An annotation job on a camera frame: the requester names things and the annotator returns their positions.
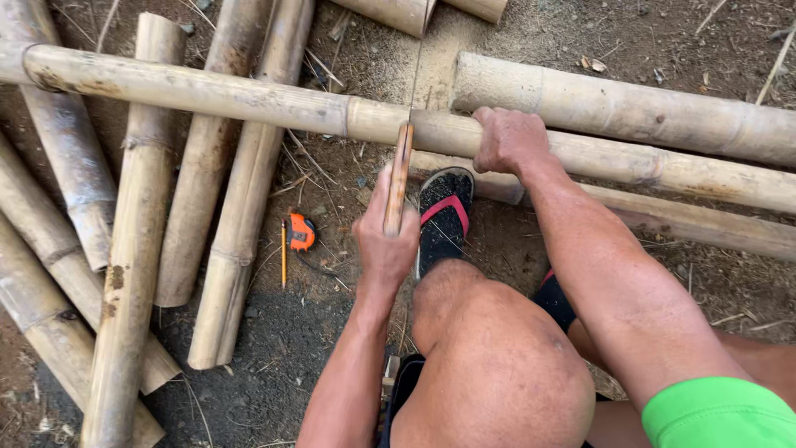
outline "dry leaf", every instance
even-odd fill
[[[608,69],[607,65],[596,59],[591,60],[591,69],[597,73],[602,73]]]

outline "hand saw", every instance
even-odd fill
[[[428,7],[431,0],[426,0],[425,17],[423,18],[423,36],[425,37],[428,22]],[[404,196],[406,195],[406,182],[409,176],[409,157],[412,155],[412,137],[415,127],[412,125],[412,101],[415,98],[417,74],[420,68],[420,53],[423,51],[423,40],[417,49],[417,62],[415,64],[415,78],[412,80],[412,94],[409,96],[409,117],[406,124],[398,130],[398,145],[396,156],[392,161],[392,177],[390,178],[390,191],[387,197],[387,210],[384,212],[384,235],[388,238],[397,238],[400,233],[400,221],[404,213]]]

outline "yellow pencil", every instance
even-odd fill
[[[282,220],[282,289],[287,284],[287,223]]]

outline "dirt ground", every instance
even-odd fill
[[[212,1],[205,11],[212,22],[220,3]],[[84,32],[96,38],[111,0],[52,0],[49,4],[64,45],[93,49]],[[657,86],[653,70],[658,69],[665,77],[661,88],[754,101],[782,48],[781,40],[771,41],[769,36],[789,26],[794,2],[730,0],[694,37],[714,4],[713,0],[509,0],[501,23],[495,26],[440,3],[422,48],[413,98],[419,45],[413,37],[354,14],[341,42],[334,41],[328,33],[345,10],[319,0],[308,47],[344,81],[346,86],[338,90],[399,104],[411,101],[416,107],[447,109],[455,58],[462,49],[651,86]],[[136,16],[144,11],[192,24],[185,64],[202,67],[212,29],[184,2],[174,0],[122,1],[104,51],[132,56]],[[580,67],[584,55],[600,59],[607,71],[598,74]],[[796,108],[796,51],[790,52],[783,67],[764,104]],[[305,68],[301,85],[320,89],[329,88],[330,82],[323,75],[318,81]],[[86,98],[86,104],[118,181],[127,104],[103,98]],[[189,122],[190,114],[181,112],[182,139]],[[16,87],[7,84],[0,84],[0,128],[63,206],[24,101]],[[302,187],[270,199],[246,317],[228,368],[194,371],[185,364],[202,278],[190,304],[154,310],[152,330],[185,369],[184,377],[144,398],[168,433],[159,446],[209,446],[211,438],[213,446],[227,448],[278,442],[290,446],[298,435],[303,410],[353,300],[347,288],[356,284],[359,268],[350,228],[365,210],[357,194],[363,187],[373,188],[376,173],[392,149],[306,132],[296,135],[334,183],[315,175]],[[288,141],[287,147],[295,146]],[[298,163],[308,166],[301,158]],[[283,157],[271,190],[298,177],[295,165]],[[613,187],[796,224],[794,216],[768,210]],[[275,250],[279,218],[290,209],[307,214],[318,228],[322,244],[306,259],[335,272],[345,286],[291,258],[288,288],[281,290]],[[471,214],[466,258],[488,277],[533,294],[549,267],[533,210],[478,199]],[[735,316],[717,328],[777,344],[796,343],[796,266],[660,235],[638,236],[650,254],[690,286],[709,321]],[[415,351],[412,286],[407,281],[399,294],[386,352]],[[0,311],[0,360],[0,446],[76,446],[82,414],[4,311]],[[595,381],[601,392],[621,396],[607,375],[595,371]],[[189,385],[196,401],[190,398]]]

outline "bamboo pole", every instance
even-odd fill
[[[408,108],[396,104],[50,45],[28,48],[21,64],[14,65],[9,61],[22,53],[20,45],[25,46],[0,41],[0,69],[6,68],[0,80],[391,145],[408,116]],[[415,110],[412,124],[415,149],[461,157],[478,153],[482,128],[473,118]],[[774,132],[790,130],[782,126]],[[551,151],[571,174],[796,211],[791,173],[565,132],[549,131],[548,138]]]
[[[295,84],[312,26],[314,0],[277,0],[258,79]],[[188,364],[208,369],[232,360],[252,262],[284,128],[244,123],[208,260]]]
[[[0,0],[0,10],[4,38],[60,45],[43,0]],[[107,265],[116,186],[83,99],[29,85],[20,89],[88,263],[98,272]]]
[[[88,405],[94,338],[30,248],[0,214],[0,303],[83,411]],[[132,445],[151,448],[166,432],[135,401]]]
[[[354,12],[377,22],[411,34],[422,39],[426,34],[426,24],[434,12],[436,0],[392,0],[374,2],[373,0],[332,0]]]
[[[102,313],[103,277],[93,273],[69,225],[0,134],[0,210],[30,245],[66,297],[96,330]],[[150,333],[144,350],[141,392],[149,395],[180,367]]]
[[[411,174],[416,179],[444,167],[463,167],[475,178],[475,194],[513,205],[531,207],[519,179],[500,173],[478,174],[471,159],[414,151]],[[631,229],[796,261],[796,227],[738,214],[691,206],[649,196],[580,183]]]
[[[452,106],[536,112],[552,128],[796,167],[796,112],[462,52]]]
[[[509,0],[444,0],[444,2],[488,22],[498,23]]]
[[[135,57],[180,64],[185,33],[172,21],[140,14]],[[131,104],[119,204],[97,332],[83,448],[125,446],[141,383],[174,158],[173,110]]]
[[[268,0],[225,0],[205,70],[247,76],[269,11]],[[223,116],[193,116],[163,237],[157,306],[185,305],[191,297],[235,129]]]

